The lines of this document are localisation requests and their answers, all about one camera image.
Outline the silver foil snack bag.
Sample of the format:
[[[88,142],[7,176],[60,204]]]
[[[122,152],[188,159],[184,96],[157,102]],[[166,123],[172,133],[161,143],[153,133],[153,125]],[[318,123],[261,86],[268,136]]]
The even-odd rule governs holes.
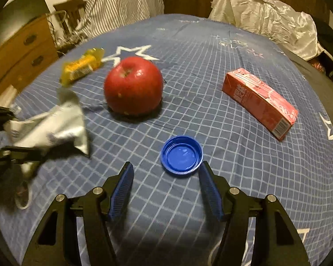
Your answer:
[[[4,130],[10,142],[16,147],[37,147],[44,155],[52,147],[71,142],[88,156],[88,133],[77,94],[68,88],[59,88],[57,96],[59,104],[48,112],[24,121],[5,123]]]

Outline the white plastic trash bucket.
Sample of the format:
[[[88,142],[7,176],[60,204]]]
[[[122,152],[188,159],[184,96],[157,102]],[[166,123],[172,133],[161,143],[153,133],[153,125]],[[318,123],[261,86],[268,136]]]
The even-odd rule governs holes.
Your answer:
[[[0,107],[10,108],[13,104],[18,91],[12,85],[7,87],[4,92],[0,95]]]

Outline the wooden chest of drawers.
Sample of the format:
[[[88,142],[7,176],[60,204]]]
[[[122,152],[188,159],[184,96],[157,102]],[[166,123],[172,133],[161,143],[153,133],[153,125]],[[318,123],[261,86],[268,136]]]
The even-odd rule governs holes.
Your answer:
[[[32,20],[0,46],[0,95],[11,85],[22,92],[57,59],[47,17]]]

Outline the yellow candy wrapper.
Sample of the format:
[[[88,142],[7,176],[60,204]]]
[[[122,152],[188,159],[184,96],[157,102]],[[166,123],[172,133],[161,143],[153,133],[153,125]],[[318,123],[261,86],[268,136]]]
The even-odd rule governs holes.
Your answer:
[[[63,64],[59,82],[63,87],[69,87],[81,78],[98,69],[105,54],[103,48],[88,49],[79,59]]]

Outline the black flat monitor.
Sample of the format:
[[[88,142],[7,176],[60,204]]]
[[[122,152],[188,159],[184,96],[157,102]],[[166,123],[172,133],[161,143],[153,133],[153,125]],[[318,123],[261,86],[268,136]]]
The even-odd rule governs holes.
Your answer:
[[[45,0],[13,0],[0,12],[0,46],[23,26],[48,14]]]

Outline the blue plastic bottle cap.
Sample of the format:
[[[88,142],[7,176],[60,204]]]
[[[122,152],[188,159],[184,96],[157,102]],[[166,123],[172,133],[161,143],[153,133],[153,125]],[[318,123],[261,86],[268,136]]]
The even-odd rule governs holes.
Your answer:
[[[164,143],[161,164],[166,171],[176,176],[194,173],[203,161],[203,149],[192,137],[175,136]]]

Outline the red apple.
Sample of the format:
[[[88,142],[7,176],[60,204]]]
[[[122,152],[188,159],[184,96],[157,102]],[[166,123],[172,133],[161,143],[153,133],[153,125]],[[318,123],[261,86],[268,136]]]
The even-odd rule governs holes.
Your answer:
[[[114,112],[145,115],[154,111],[162,100],[163,77],[151,61],[127,57],[107,74],[104,92],[107,105]]]

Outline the blue checked bed sheet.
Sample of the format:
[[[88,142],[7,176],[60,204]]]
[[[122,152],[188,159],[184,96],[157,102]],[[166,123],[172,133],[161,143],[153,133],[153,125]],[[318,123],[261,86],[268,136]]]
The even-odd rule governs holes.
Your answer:
[[[16,99],[19,119],[57,104],[64,62],[103,48],[102,68],[73,86],[85,115],[89,157],[53,151],[30,181],[26,209],[0,205],[0,229],[21,262],[54,197],[80,196],[135,169],[128,208],[109,229],[121,265],[206,265],[222,237],[203,202],[197,175],[178,178],[160,160],[170,137],[196,139],[212,170],[251,196],[276,195],[299,230],[312,265],[333,248],[333,124],[307,79],[270,40],[229,24],[168,14],[98,36],[40,74]],[[160,111],[134,121],[108,111],[103,84],[125,57],[152,58],[163,78]],[[298,110],[283,141],[221,90],[227,72],[244,68]]]

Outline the red rectangular carton box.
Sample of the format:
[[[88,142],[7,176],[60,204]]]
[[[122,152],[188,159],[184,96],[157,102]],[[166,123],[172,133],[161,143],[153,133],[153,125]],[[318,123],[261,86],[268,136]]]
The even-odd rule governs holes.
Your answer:
[[[295,124],[298,110],[278,92],[244,68],[226,73],[222,91],[244,107],[278,141]]]

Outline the striped grey white shirt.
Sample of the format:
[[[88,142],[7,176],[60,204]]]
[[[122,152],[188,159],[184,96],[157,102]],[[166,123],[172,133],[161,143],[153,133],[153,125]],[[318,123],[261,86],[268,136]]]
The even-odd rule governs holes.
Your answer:
[[[164,13],[163,0],[85,1],[85,15],[75,32],[89,39]]]

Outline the grey blanket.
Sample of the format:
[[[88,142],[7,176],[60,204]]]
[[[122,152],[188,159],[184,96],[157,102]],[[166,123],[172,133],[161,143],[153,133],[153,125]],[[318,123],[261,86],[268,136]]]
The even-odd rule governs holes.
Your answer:
[[[285,47],[278,45],[285,55],[295,64],[296,68],[307,79],[322,102],[329,120],[333,124],[333,82],[307,61],[295,55]]]

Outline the white crumpled plastic cover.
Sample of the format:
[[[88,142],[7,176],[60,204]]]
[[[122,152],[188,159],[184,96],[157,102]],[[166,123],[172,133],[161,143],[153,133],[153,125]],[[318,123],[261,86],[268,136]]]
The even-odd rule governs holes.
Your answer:
[[[211,20],[265,36],[305,61],[324,50],[312,16],[279,0],[213,0],[211,8]]]

